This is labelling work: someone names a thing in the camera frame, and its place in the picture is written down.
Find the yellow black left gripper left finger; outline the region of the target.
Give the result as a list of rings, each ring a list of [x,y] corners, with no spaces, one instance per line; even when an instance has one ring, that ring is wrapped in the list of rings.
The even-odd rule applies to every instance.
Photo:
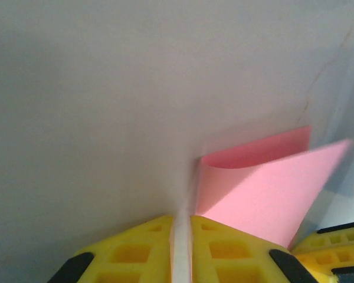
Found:
[[[171,282],[172,216],[161,216],[86,246],[49,282]]]

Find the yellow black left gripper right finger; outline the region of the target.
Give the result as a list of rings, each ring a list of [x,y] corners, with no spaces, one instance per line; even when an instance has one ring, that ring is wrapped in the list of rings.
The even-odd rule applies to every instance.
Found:
[[[316,282],[286,248],[191,216],[193,282]]]

